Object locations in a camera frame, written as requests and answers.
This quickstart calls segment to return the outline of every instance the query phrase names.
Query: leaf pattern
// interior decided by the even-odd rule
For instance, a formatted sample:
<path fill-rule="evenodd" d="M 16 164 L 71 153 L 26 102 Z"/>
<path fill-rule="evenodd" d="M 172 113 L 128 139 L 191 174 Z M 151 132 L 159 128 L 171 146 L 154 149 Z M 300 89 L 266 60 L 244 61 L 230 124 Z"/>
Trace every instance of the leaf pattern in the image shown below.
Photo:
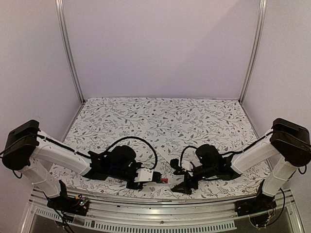
<path fill-rule="evenodd" d="M 169 165 L 179 158 L 187 145 L 212 144 L 220 152 L 239 150 L 256 138 L 240 104 L 234 100 L 90 98 L 68 133 L 65 143 L 87 153 L 102 152 L 121 137 L 137 136 L 153 145 L 158 154 L 156 171 L 169 184 L 148 183 L 142 190 L 126 189 L 126 182 L 107 178 L 97 181 L 83 178 L 67 168 L 53 165 L 50 173 L 67 186 L 129 197 L 150 199 L 215 199 L 254 194 L 262 179 L 270 173 L 266 162 L 255 165 L 233 181 L 201 181 L 192 195 L 170 189 L 183 176 L 174 176 Z M 125 140 L 136 153 L 136 160 L 151 167 L 155 158 L 143 142 Z M 199 165 L 194 150 L 184 159 Z"/>

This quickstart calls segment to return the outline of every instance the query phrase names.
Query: metal corner bracket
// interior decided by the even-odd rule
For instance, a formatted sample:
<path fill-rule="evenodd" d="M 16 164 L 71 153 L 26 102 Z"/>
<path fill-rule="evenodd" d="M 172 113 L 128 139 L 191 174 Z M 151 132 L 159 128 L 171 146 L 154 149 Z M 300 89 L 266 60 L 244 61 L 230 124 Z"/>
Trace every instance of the metal corner bracket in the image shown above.
<path fill-rule="evenodd" d="M 254 70 L 255 61 L 256 61 L 256 57 L 257 57 L 257 53 L 258 53 L 258 49 L 259 49 L 260 38 L 262 35 L 264 18 L 265 18 L 265 14 L 266 14 L 266 6 L 267 6 L 267 0 L 260 0 L 259 14 L 258 14 L 254 44 L 253 44 L 253 48 L 252 48 L 251 57 L 250 57 L 250 60 L 248 63 L 248 67 L 247 67 L 246 76 L 244 79 L 242 91 L 241 91 L 240 98 L 239 98 L 239 102 L 241 103 L 241 105 L 243 105 L 243 102 L 244 102 L 244 99 L 246 96 L 246 92 L 247 92 L 247 89 L 249 86 L 249 82 L 251 80 L 251 76 L 252 76 L 252 73 Z"/>
<path fill-rule="evenodd" d="M 57 16 L 58 16 L 59 28 L 60 28 L 60 32 L 63 38 L 64 49 L 65 49 L 65 53 L 67 56 L 67 61 L 68 61 L 69 69 L 71 72 L 72 81 L 73 81 L 75 90 L 77 92 L 79 101 L 82 104 L 85 102 L 85 98 L 82 93 L 82 89 L 81 89 L 80 82 L 79 82 L 78 75 L 77 75 L 77 70 L 74 65 L 73 56 L 72 56 L 72 52 L 70 48 L 68 31 L 67 31 L 66 21 L 65 21 L 63 0 L 55 0 L 55 2 L 56 2 L 56 11 L 57 11 Z"/>

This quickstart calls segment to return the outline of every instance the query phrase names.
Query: white panel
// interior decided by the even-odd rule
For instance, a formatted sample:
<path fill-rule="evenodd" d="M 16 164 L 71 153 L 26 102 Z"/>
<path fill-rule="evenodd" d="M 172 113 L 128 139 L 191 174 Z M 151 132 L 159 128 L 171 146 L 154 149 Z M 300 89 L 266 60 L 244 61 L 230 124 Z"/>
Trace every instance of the white panel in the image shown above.
<path fill-rule="evenodd" d="M 259 0 L 67 0 L 90 97 L 238 99 Z"/>
<path fill-rule="evenodd" d="M 8 133 L 31 118 L 52 137 L 62 138 L 79 102 L 55 1 L 1 1 L 0 84 L 0 150 Z M 32 185 L 2 163 L 0 177 L 0 232 L 16 233 Z"/>
<path fill-rule="evenodd" d="M 311 131 L 311 1 L 268 1 L 245 108 L 259 135 L 277 117 Z M 311 232 L 311 173 L 290 181 L 306 232 Z"/>

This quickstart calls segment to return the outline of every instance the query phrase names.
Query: perforated rail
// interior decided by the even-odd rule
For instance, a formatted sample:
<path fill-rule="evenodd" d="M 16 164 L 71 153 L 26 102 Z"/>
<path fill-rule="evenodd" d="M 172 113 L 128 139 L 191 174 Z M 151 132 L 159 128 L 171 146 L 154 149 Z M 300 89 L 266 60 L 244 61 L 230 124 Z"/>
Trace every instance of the perforated rail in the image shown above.
<path fill-rule="evenodd" d="M 36 207 L 35 213 L 55 221 L 61 218 L 53 210 Z M 216 233 L 236 229 L 234 221 L 219 222 L 198 226 L 133 226 L 115 223 L 106 223 L 100 220 L 85 219 L 84 225 L 76 225 L 83 228 L 98 230 L 108 233 Z"/>

